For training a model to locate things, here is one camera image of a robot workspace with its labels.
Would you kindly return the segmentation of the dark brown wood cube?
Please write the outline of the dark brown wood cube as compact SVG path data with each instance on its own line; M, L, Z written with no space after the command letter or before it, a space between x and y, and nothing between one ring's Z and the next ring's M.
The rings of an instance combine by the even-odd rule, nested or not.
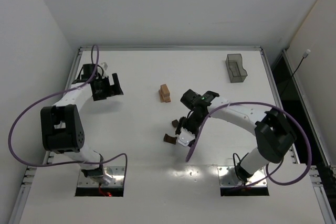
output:
M171 123L172 123L172 126L173 126L173 127L177 127L178 124L179 124L179 121L178 121L178 120L174 120L174 121L172 121Z

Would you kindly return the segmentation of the dark brown arch block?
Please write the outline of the dark brown arch block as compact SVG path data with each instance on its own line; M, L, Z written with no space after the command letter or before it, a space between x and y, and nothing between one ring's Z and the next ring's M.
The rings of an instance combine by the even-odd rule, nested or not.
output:
M170 136L168 134L164 135L163 141L175 145L177 137Z

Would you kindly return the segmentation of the long light wood block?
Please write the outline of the long light wood block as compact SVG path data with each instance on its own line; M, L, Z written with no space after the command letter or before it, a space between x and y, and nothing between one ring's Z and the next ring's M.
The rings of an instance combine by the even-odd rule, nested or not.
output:
M161 102L165 102L165 103L171 102L171 98L169 96L164 97L161 90L159 90L159 96L160 96Z

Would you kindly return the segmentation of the smoky transparent plastic bin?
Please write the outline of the smoky transparent plastic bin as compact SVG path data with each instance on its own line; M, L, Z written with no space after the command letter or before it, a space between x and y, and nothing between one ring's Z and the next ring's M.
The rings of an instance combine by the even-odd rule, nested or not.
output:
M241 54L228 54L225 64L231 83L242 83L245 81L248 74L243 67L243 58Z

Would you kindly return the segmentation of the light rectangular wood block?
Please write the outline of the light rectangular wood block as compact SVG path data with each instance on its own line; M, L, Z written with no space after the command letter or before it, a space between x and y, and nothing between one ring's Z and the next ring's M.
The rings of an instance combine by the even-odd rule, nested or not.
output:
M162 84L160 86L160 91L161 91L161 94L162 94L163 97L169 97L170 96L170 91L169 91L166 84Z

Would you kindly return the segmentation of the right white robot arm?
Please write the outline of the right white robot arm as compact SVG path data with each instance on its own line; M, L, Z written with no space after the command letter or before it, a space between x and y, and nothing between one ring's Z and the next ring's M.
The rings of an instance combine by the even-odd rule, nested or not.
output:
M179 119L175 130L177 142L193 148L206 118L213 117L238 126L256 138L257 146L228 171L232 185L244 184L260 168L278 164L297 139L285 116L271 109L260 111L244 105L234 105L218 93L207 91L200 95L187 90L180 101L191 111Z

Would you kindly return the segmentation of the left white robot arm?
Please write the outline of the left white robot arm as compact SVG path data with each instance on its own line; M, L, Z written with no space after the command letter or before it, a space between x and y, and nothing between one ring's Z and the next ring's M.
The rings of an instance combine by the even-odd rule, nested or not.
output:
M104 158L85 143L79 112L86 101L122 95L118 75L107 73L108 65L84 64L70 90L52 106L40 111L43 147L78 162L84 177L100 185L112 182L113 175L102 164Z

